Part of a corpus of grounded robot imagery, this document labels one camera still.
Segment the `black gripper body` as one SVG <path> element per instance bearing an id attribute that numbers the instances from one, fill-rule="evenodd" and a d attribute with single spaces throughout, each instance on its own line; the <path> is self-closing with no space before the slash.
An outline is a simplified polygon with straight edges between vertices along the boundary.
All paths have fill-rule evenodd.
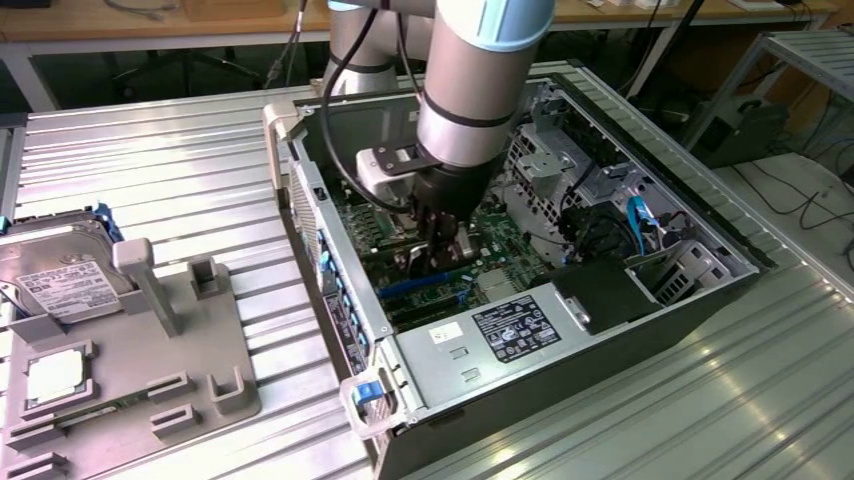
<path id="1" fill-rule="evenodd" d="M 475 167 L 440 163 L 417 171 L 412 189 L 417 223 L 425 224 L 432 216 L 468 221 L 485 195 L 495 170 L 496 163 L 487 162 Z"/>

